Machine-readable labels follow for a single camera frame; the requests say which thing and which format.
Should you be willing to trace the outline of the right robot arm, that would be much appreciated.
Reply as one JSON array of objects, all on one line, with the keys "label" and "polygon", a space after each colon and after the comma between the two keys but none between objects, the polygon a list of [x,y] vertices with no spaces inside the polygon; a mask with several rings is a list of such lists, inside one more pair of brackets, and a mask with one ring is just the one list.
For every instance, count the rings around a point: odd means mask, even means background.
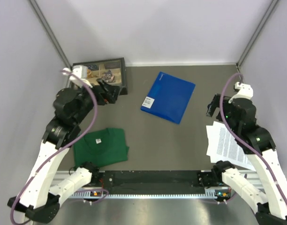
[{"label": "right robot arm", "polygon": [[215,94],[206,115],[212,117],[217,108],[216,119],[224,123],[252,163],[263,190],[251,184],[229,161],[215,163],[211,169],[213,182],[231,187],[253,211],[258,224],[287,225],[287,180],[271,134],[257,124],[256,107],[248,97]]}]

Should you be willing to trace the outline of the printed white paper sheets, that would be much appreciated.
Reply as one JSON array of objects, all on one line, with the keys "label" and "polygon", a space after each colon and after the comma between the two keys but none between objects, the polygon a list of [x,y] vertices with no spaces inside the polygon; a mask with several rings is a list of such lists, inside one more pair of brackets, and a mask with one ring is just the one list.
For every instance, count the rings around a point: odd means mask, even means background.
[{"label": "printed white paper sheets", "polygon": [[223,123],[215,121],[212,125],[207,125],[206,133],[208,138],[206,155],[210,157],[211,163],[220,160],[229,161],[235,166],[255,171],[254,166]]}]

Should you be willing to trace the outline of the blue file folder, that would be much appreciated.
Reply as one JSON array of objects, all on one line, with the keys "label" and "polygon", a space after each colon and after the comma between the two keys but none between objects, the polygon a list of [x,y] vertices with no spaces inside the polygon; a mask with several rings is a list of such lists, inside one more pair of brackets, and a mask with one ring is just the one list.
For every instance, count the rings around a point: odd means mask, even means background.
[{"label": "blue file folder", "polygon": [[159,72],[140,109],[175,124],[180,124],[196,85]]}]

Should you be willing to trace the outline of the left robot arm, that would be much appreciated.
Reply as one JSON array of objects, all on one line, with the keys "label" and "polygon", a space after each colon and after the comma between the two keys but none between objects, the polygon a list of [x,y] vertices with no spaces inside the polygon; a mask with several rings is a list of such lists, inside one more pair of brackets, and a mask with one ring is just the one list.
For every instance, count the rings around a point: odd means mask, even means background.
[{"label": "left robot arm", "polygon": [[53,103],[55,116],[46,126],[29,179],[7,203],[12,212],[24,213],[28,221],[48,224],[70,196],[81,192],[83,186],[98,184],[99,168],[88,161],[59,184],[53,186],[52,181],[70,147],[88,132],[80,132],[80,123],[98,105],[114,104],[120,91],[120,86],[99,79],[97,86],[63,88],[57,93]]}]

